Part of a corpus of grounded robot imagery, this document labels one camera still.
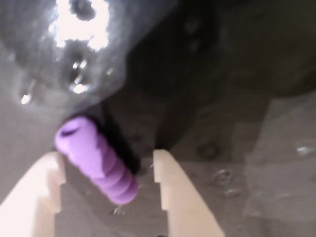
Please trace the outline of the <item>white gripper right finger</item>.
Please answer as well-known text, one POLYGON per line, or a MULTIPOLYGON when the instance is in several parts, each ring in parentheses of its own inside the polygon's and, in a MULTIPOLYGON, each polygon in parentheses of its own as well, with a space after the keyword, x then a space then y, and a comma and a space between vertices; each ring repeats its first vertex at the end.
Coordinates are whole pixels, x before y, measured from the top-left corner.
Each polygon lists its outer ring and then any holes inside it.
POLYGON ((224 237, 214 214, 170 152, 154 150, 154 181, 160 185, 161 209, 170 237, 224 237))

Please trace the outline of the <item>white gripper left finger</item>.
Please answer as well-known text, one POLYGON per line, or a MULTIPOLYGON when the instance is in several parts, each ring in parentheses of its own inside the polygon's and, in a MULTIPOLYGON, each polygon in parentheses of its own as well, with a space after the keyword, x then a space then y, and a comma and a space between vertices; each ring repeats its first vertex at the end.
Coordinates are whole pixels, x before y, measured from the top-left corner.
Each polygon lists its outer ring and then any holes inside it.
POLYGON ((50 152, 36 161, 0 205, 2 237, 53 237, 66 182, 63 156, 50 152))

